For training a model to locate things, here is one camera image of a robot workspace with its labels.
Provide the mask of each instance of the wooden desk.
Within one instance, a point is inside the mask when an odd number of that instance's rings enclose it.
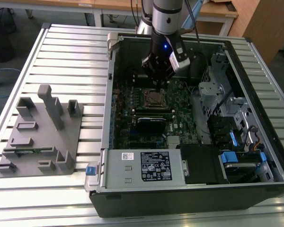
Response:
[[[95,0],[93,9],[99,9],[100,14],[132,15],[130,0]],[[139,1],[139,15],[141,15],[141,11],[142,8]],[[204,25],[202,22],[222,23],[221,27],[219,27],[217,35],[227,36],[234,19],[237,17],[238,13],[229,11],[224,3],[208,2],[201,8],[199,17],[197,19],[199,22],[198,27],[200,26],[201,30],[204,31],[202,27],[205,27],[206,25]]]
[[[142,10],[140,3],[139,16]],[[98,27],[103,25],[103,14],[132,15],[130,0],[0,0],[0,7],[93,13]],[[222,23],[218,35],[226,36],[237,17],[238,13],[229,11],[224,3],[208,2],[202,6],[197,20],[198,26],[201,22]]]

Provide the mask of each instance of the metal case frame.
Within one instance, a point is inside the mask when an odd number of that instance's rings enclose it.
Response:
[[[147,35],[129,35],[118,34],[118,41],[125,38],[149,38]],[[196,41],[193,38],[184,38],[185,41]],[[228,56],[231,66],[235,71],[237,79],[242,87],[242,90],[248,100],[250,107],[255,115],[257,124],[261,131],[265,132],[264,137],[268,145],[275,152],[276,162],[279,162],[282,177],[284,180],[284,148],[260,102],[241,62],[238,58],[231,42],[226,40],[207,40],[201,39],[201,42],[217,42],[222,43],[226,55]],[[115,51],[111,46],[112,53],[110,62],[114,64]],[[110,122],[110,105],[106,106],[104,122]],[[109,124],[103,125],[102,141],[107,141],[107,133],[109,134]],[[102,155],[102,160],[107,160],[109,150],[106,149]],[[237,210],[247,209],[265,199],[272,198],[284,194],[284,182],[278,183],[261,183],[256,184],[239,184],[217,187],[195,187],[186,189],[152,190],[141,189],[138,191],[122,189],[119,191],[105,189],[106,179],[106,163],[102,162],[101,177],[99,177],[99,187],[97,191],[90,192],[92,200],[99,216],[101,217],[126,217],[126,216],[144,216],[144,215],[161,215],[174,213],[190,213],[202,211],[220,211],[220,210]],[[162,207],[168,209],[158,209],[157,204],[162,204]]]

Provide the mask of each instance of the warning label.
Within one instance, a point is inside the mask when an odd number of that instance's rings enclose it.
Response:
[[[141,171],[143,181],[171,181],[169,153],[142,152]]]

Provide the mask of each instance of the gray carpet floor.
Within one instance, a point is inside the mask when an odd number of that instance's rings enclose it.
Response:
[[[33,10],[33,19],[28,19],[23,9],[14,9],[13,18],[17,25],[17,31],[9,35],[12,45],[16,48],[16,56],[13,60],[0,63],[0,68],[16,68],[21,70],[29,52],[38,36],[44,22],[55,24],[86,26],[83,13],[52,12]],[[118,16],[114,23],[109,22],[107,15],[104,15],[104,26],[134,28],[133,17]],[[271,72],[284,91],[284,57],[278,53],[269,65]],[[0,96],[8,96],[18,78],[17,72],[0,71]],[[7,101],[7,98],[0,98],[0,113]]]

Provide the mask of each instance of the aluminum extrusion table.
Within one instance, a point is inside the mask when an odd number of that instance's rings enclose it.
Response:
[[[100,218],[84,190],[85,167],[97,162],[107,82],[107,34],[128,29],[51,25],[43,28],[0,116],[0,158],[17,118],[19,97],[36,94],[51,84],[61,102],[84,104],[75,173],[64,176],[0,179],[0,226],[284,226],[284,197],[268,199],[248,210],[152,216]],[[284,94],[253,43],[243,38],[207,39],[232,42],[284,146]]]

